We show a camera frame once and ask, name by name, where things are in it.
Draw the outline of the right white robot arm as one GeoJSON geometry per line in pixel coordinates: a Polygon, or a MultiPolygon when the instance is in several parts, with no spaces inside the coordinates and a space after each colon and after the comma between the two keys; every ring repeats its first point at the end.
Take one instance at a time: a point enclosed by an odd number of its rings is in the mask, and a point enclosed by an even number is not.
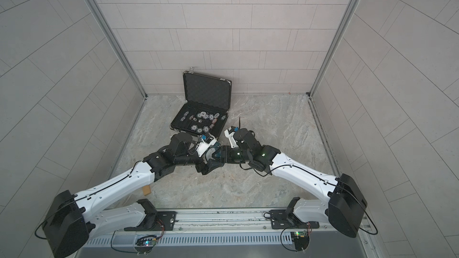
{"type": "Polygon", "coordinates": [[[326,218],[338,232],[350,238],[362,229],[368,203],[351,176],[336,177],[309,168],[273,146],[260,144],[253,131],[247,129],[231,127],[225,131],[225,137],[230,144],[210,148],[206,154],[210,162],[248,164],[262,177],[288,180],[320,201],[317,221],[326,218]]]}

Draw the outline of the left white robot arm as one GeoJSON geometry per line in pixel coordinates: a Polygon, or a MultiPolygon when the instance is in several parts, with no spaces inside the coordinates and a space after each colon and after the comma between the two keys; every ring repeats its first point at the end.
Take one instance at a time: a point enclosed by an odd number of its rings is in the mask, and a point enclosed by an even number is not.
{"type": "Polygon", "coordinates": [[[122,174],[97,186],[55,196],[44,221],[39,225],[55,258],[66,258],[99,235],[124,228],[153,229],[156,209],[147,199],[118,209],[108,206],[133,191],[149,186],[174,172],[177,166],[194,165],[207,175],[222,167],[221,144],[211,134],[198,141],[187,133],[172,136],[168,145],[135,162],[122,174]]]}

